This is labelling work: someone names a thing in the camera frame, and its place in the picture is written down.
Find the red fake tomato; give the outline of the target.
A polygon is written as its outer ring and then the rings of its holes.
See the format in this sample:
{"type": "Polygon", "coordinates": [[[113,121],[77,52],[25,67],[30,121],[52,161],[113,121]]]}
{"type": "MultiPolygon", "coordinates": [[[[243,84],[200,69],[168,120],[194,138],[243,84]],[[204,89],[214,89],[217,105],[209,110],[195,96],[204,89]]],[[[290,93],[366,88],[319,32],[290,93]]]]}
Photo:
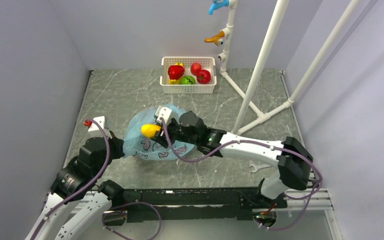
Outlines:
{"type": "Polygon", "coordinates": [[[206,69],[201,69],[197,74],[196,74],[196,80],[200,84],[208,84],[212,79],[211,73],[206,70],[206,69]]]}

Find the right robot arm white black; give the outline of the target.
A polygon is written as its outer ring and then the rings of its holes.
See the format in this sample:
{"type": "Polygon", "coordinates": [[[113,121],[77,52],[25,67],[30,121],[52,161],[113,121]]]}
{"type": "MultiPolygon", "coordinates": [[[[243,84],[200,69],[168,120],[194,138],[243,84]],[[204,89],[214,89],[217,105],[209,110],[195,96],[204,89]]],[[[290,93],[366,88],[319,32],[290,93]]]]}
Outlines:
{"type": "Polygon", "coordinates": [[[303,191],[308,187],[313,158],[294,137],[283,141],[252,139],[222,129],[211,128],[192,111],[179,119],[160,113],[155,124],[144,124],[142,135],[164,148],[173,148],[175,142],[196,146],[205,157],[240,157],[260,161],[274,168],[274,173],[264,178],[255,194],[256,203],[269,207],[285,191],[303,191]]]}

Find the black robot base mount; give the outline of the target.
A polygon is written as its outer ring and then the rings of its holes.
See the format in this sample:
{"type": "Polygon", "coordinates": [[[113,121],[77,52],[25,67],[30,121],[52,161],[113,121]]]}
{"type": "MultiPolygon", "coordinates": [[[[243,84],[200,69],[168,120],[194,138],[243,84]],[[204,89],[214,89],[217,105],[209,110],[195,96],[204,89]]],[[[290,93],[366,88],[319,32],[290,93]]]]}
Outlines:
{"type": "Polygon", "coordinates": [[[257,210],[285,209],[283,194],[274,200],[263,197],[258,187],[124,189],[98,187],[126,213],[127,223],[162,220],[236,219],[251,221],[257,210]]]}

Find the light blue plastic bag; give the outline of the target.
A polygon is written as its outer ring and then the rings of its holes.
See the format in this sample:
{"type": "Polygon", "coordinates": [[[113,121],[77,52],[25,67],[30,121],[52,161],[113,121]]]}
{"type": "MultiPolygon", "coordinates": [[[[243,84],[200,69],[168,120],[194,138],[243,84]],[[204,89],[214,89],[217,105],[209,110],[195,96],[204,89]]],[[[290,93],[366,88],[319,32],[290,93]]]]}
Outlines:
{"type": "MultiPolygon", "coordinates": [[[[178,108],[172,103],[167,103],[163,105],[176,113],[177,116],[175,119],[178,121],[179,117],[186,113],[186,110],[183,108],[178,108]]],[[[159,143],[150,140],[142,135],[141,127],[145,124],[155,123],[155,113],[157,107],[148,108],[137,113],[129,122],[125,135],[123,136],[123,152],[125,156],[136,156],[142,160],[151,160],[151,161],[173,161],[177,160],[177,156],[172,152],[170,148],[164,148],[159,143]]],[[[190,143],[172,141],[172,146],[180,156],[185,156],[191,150],[194,149],[194,145],[190,143]]]]}

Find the red fake bell pepper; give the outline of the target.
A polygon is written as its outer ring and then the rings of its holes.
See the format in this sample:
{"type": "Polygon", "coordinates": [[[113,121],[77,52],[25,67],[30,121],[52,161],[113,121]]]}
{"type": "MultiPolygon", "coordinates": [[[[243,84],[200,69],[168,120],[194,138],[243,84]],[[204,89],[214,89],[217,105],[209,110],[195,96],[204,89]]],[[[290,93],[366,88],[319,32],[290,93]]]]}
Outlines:
{"type": "Polygon", "coordinates": [[[168,70],[167,70],[169,80],[178,80],[184,75],[184,73],[185,73],[185,68],[181,64],[171,65],[168,67],[168,70]]]}

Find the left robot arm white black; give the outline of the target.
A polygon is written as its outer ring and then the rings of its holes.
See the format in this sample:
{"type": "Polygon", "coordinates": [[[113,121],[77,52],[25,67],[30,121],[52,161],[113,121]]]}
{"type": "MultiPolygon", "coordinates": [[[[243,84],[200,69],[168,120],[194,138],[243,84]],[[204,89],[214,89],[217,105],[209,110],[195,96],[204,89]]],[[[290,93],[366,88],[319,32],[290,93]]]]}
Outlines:
{"type": "Polygon", "coordinates": [[[107,180],[99,186],[97,195],[87,203],[86,208],[68,219],[112,160],[125,156],[123,145],[124,141],[112,131],[105,136],[89,138],[78,154],[57,173],[45,206],[26,239],[73,240],[99,213],[119,209],[124,203],[124,189],[107,180]]]}

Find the yellow fake fruit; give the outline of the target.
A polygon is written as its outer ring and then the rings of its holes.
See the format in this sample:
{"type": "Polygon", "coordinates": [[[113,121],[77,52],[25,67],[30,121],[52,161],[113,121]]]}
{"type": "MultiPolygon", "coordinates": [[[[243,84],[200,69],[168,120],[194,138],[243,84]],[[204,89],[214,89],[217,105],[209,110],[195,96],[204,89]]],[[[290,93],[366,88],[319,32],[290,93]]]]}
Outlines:
{"type": "Polygon", "coordinates": [[[161,128],[160,125],[148,123],[140,127],[140,132],[144,137],[152,139],[160,132],[161,128]]]}

